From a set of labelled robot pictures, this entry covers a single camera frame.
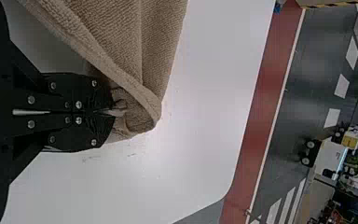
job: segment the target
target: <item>yellow sign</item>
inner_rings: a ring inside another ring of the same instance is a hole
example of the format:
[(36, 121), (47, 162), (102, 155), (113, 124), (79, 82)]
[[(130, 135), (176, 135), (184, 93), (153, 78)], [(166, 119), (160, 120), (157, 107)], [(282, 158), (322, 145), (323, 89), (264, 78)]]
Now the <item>yellow sign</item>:
[(355, 149), (357, 146), (357, 141), (358, 141), (358, 138), (354, 138), (354, 137), (345, 135), (342, 138), (341, 145), (344, 147), (348, 147), (350, 149)]

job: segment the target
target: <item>knit fabric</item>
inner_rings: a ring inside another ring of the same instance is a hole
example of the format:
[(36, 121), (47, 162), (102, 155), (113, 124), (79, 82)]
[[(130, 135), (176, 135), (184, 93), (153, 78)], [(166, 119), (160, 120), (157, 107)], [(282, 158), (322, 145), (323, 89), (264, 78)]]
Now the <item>knit fabric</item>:
[(187, 0), (18, 1), (87, 60), (89, 75), (106, 77), (115, 101), (125, 101), (109, 142), (156, 126)]

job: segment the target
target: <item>white road marking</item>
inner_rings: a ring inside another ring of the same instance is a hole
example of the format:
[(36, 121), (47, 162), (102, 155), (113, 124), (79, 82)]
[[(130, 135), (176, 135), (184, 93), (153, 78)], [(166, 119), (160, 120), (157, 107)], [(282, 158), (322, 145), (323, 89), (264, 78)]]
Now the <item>white road marking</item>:
[(354, 69), (358, 58), (358, 49), (356, 46), (356, 42), (354, 42), (354, 38), (351, 38), (350, 46), (347, 51), (347, 61), (350, 64), (351, 68)]
[(334, 127), (337, 125), (339, 113), (341, 111), (339, 109), (330, 108), (328, 110), (328, 114), (326, 117), (326, 121), (324, 122), (324, 128)]
[(255, 219), (251, 224), (260, 224), (260, 222)]
[(293, 194), (295, 194), (296, 187), (292, 188), (287, 194), (286, 199), (284, 200), (283, 209), (281, 212), (281, 218), (279, 219), (279, 224), (284, 224), (287, 218), (287, 213), (289, 212), (290, 204), (292, 204)]
[[(302, 10), (300, 21), (298, 22), (295, 42), (293, 43), (293, 48), (292, 48), (292, 52), (290, 54), (289, 63), (287, 64), (287, 68), (286, 68), (286, 74), (284, 75), (284, 80), (283, 80), (283, 85), (282, 85), (282, 89), (281, 89), (281, 95), (280, 95), (278, 105), (277, 105), (277, 110), (275, 111), (275, 117), (274, 117), (274, 120), (272, 121), (271, 130), (269, 131), (269, 137), (268, 137), (268, 141), (267, 141), (266, 150), (264, 151), (264, 157), (263, 157), (263, 160), (262, 160), (262, 163), (261, 163), (260, 170), (258, 172), (257, 182), (255, 183), (255, 190), (254, 190), (251, 206), (249, 208), (250, 212), (252, 212), (252, 209), (253, 209), (253, 207), (255, 205), (255, 196), (257, 194), (258, 185), (260, 184), (261, 175), (263, 174), (263, 169), (264, 169), (264, 165), (266, 163), (267, 154), (269, 153), (269, 144), (271, 143), (272, 134), (273, 134), (274, 129), (275, 129), (275, 123), (277, 121), (279, 109), (281, 108), (282, 98), (283, 98), (283, 94), (284, 94), (284, 88), (286, 87), (287, 78), (289, 77), (290, 68), (292, 67), (293, 56), (295, 55), (298, 37), (300, 35), (301, 27), (302, 27), (302, 24), (303, 24), (303, 21), (304, 21), (305, 11), (306, 11), (306, 9)], [(249, 216), (246, 218), (245, 224), (249, 224)]]
[(345, 99), (349, 86), (350, 82), (344, 76), (342, 76), (342, 74), (339, 75), (338, 83), (334, 94)]
[(292, 212), (290, 213), (288, 224), (292, 224), (295, 221), (295, 216), (296, 216), (296, 213), (297, 213), (298, 204), (300, 203), (302, 190), (304, 188), (305, 181), (306, 181), (306, 179), (303, 179), (301, 181), (300, 185), (298, 186), (298, 192), (297, 192), (297, 195), (296, 195), (296, 198), (295, 198), (295, 202), (293, 203)]
[(275, 218), (277, 217), (279, 206), (281, 205), (281, 199), (274, 203), (268, 212), (267, 223), (275, 223)]

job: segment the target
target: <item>white surface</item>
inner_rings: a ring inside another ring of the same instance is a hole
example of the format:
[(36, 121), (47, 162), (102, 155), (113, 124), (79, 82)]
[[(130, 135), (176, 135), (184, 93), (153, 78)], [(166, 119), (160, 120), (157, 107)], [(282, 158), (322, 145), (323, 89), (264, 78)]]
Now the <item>white surface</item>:
[[(251, 206), (249, 208), (250, 212), (252, 212), (252, 209), (253, 209), (253, 207), (255, 205), (255, 196), (257, 195), (258, 185), (260, 184), (260, 179), (261, 179), (261, 175), (263, 174), (264, 165), (266, 163), (266, 158), (267, 158), (267, 155), (269, 154), (269, 144), (271, 143), (272, 134), (273, 134), (273, 132), (275, 130), (275, 123), (277, 121), (278, 113), (279, 113), (279, 110), (281, 108), (282, 98), (283, 98), (284, 90), (285, 90), (285, 87), (286, 87), (287, 78), (289, 77), (290, 68), (292, 67), (293, 57), (295, 56), (295, 53), (296, 53), (297, 41), (298, 41), (298, 37), (299, 37), (300, 31), (301, 31), (301, 27), (302, 27), (302, 24), (303, 24), (303, 21), (304, 21), (305, 12), (306, 12), (306, 9), (303, 9), (302, 12), (301, 12), (300, 20), (298, 22), (295, 41), (293, 43), (292, 52), (290, 53), (289, 62), (288, 62), (287, 67), (286, 67), (286, 74), (284, 75), (284, 80), (283, 80), (282, 89), (281, 89), (281, 95), (280, 95), (280, 98), (279, 98), (279, 101), (278, 101), (277, 109), (275, 111), (274, 120), (272, 121), (272, 126), (271, 126), (271, 129), (269, 131), (269, 137), (268, 137), (266, 149), (264, 151), (264, 157), (263, 157), (263, 160), (261, 162), (261, 167), (260, 167), (260, 170), (258, 171), (258, 177), (257, 177), (257, 181), (256, 181), (256, 184), (255, 184), (255, 190), (254, 190), (254, 194), (253, 194), (253, 197), (252, 197)], [(248, 216), (246, 218), (245, 223), (248, 224), (249, 220), (250, 220), (250, 217)]]
[(281, 218), (279, 219), (279, 224), (284, 224), (287, 219), (287, 214), (289, 212), (290, 204), (292, 204), (293, 195), (295, 194), (296, 187), (292, 188), (287, 194), (286, 199), (284, 200), (283, 209), (281, 212)]
[[(4, 0), (11, 36), (31, 61), (42, 71), (82, 71), (14, 2)], [(39, 155), (11, 185), (2, 223), (166, 224), (225, 196), (273, 6), (190, 1), (157, 128), (102, 149)]]
[(274, 203), (268, 211), (267, 223), (275, 223), (275, 218), (277, 217), (279, 206), (281, 205), (281, 200), (278, 200)]
[(293, 224), (293, 222), (295, 221), (295, 216), (296, 216), (298, 204), (300, 203), (302, 190), (304, 188), (305, 181), (306, 181), (306, 179), (303, 179), (300, 182), (300, 185), (298, 186), (298, 191), (297, 191), (297, 194), (295, 197), (295, 202), (293, 203), (292, 212), (290, 212), (289, 221), (287, 222), (288, 224)]
[(351, 43), (347, 51), (347, 61), (350, 64), (351, 68), (354, 69), (358, 58), (358, 49), (356, 43), (354, 42), (354, 38), (351, 38)]
[(326, 121), (324, 122), (324, 128), (336, 126), (340, 112), (341, 111), (339, 109), (330, 108), (327, 113)]
[(342, 76), (342, 74), (339, 75), (338, 83), (334, 94), (345, 99), (349, 86), (350, 82), (344, 76)]

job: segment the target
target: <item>red stripe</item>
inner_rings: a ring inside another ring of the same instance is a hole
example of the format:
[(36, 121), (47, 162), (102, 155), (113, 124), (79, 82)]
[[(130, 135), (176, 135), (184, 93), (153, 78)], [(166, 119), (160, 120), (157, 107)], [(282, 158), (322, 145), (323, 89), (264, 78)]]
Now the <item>red stripe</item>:
[(272, 16), (241, 154), (220, 224), (245, 223), (244, 211), (251, 205), (301, 13), (296, 0), (288, 0), (281, 14)]

